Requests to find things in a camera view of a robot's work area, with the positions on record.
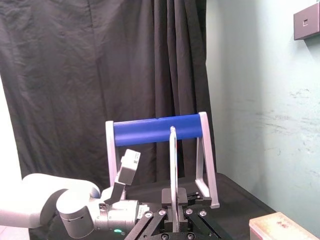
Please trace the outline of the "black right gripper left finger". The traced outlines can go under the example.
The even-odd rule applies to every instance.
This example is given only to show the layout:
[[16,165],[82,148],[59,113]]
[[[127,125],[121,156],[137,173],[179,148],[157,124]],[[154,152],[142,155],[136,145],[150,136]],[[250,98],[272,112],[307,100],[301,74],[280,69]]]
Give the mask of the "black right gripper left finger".
[[126,235],[127,240],[172,240],[173,214],[171,194],[165,188],[161,193],[161,207],[143,212],[141,219]]

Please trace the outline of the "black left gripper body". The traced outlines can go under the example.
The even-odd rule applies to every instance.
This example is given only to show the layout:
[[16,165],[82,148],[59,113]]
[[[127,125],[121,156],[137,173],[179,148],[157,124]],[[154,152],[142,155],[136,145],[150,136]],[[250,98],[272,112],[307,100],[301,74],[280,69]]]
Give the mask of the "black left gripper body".
[[137,222],[145,216],[146,212],[152,212],[152,216],[154,217],[160,208],[160,203],[140,203],[137,212]]

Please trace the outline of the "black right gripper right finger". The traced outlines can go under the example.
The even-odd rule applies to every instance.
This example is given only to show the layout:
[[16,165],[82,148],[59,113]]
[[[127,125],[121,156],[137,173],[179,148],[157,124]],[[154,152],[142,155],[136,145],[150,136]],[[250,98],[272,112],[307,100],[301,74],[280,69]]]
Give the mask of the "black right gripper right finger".
[[209,210],[201,205],[189,205],[185,189],[178,194],[177,202],[182,207],[179,212],[180,234],[178,240],[221,240],[222,228],[209,215]]

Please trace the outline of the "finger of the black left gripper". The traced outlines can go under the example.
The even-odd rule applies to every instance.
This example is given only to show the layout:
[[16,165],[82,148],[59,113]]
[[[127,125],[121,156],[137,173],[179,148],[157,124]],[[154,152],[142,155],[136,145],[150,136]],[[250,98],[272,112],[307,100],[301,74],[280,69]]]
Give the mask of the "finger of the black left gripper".
[[189,206],[191,205],[210,206],[212,203],[212,199],[210,197],[203,196],[198,191],[187,193],[187,201]]

